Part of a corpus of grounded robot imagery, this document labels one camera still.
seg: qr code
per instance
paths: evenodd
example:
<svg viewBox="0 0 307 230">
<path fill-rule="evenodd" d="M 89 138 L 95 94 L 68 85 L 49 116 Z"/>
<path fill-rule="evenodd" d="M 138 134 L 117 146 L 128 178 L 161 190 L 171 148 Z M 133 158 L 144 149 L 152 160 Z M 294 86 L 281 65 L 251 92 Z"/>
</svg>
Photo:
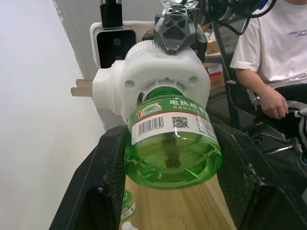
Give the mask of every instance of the qr code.
<svg viewBox="0 0 307 230">
<path fill-rule="evenodd" d="M 174 128 L 189 128 L 188 119 L 181 116 L 173 116 L 173 127 Z"/>
</svg>

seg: logo on label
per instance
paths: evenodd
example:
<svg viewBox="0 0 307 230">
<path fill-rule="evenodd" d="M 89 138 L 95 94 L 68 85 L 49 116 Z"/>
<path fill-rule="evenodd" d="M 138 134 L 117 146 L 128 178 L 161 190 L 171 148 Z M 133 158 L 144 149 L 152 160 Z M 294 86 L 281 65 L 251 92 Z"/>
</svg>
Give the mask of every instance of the logo on label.
<svg viewBox="0 0 307 230">
<path fill-rule="evenodd" d="M 155 102 L 154 104 L 150 104 L 143 108 L 142 110 L 138 111 L 136 114 L 141 118 L 142 116 L 154 113 L 156 111 L 162 110 L 162 107 L 159 105 L 158 102 Z"/>
</svg>

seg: small green bottle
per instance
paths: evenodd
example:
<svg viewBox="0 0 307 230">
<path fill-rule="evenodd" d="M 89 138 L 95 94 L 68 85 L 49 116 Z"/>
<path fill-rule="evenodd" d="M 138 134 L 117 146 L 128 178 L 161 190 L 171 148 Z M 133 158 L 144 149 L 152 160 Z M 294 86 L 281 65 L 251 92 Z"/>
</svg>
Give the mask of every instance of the small green bottle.
<svg viewBox="0 0 307 230">
<path fill-rule="evenodd" d="M 180 189 L 213 177 L 221 149 L 206 111 L 171 87 L 148 94 L 128 119 L 125 171 L 154 189 Z"/>
<path fill-rule="evenodd" d="M 131 193 L 125 189 L 120 221 L 127 220 L 135 210 L 135 202 Z"/>
</svg>

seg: white t-shirt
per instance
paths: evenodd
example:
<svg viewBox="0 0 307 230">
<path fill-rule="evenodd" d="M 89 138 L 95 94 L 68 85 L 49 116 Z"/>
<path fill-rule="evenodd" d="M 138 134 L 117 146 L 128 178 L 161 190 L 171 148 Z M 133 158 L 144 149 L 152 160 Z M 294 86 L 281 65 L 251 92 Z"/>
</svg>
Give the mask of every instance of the white t-shirt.
<svg viewBox="0 0 307 230">
<path fill-rule="evenodd" d="M 251 19 L 230 67 L 251 69 L 273 88 L 307 83 L 307 5 L 277 0 L 266 15 Z"/>
</svg>

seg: bottle label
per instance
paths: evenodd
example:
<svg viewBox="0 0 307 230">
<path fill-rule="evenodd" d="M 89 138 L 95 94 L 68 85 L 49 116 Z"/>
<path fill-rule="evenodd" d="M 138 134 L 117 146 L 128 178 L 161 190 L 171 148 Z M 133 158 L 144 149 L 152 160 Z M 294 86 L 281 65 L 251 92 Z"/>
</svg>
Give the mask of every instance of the bottle label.
<svg viewBox="0 0 307 230">
<path fill-rule="evenodd" d="M 203 107 L 189 99 L 165 98 L 146 103 L 131 115 L 128 127 L 132 145 L 168 132 L 200 134 L 218 145 L 208 114 Z"/>
</svg>

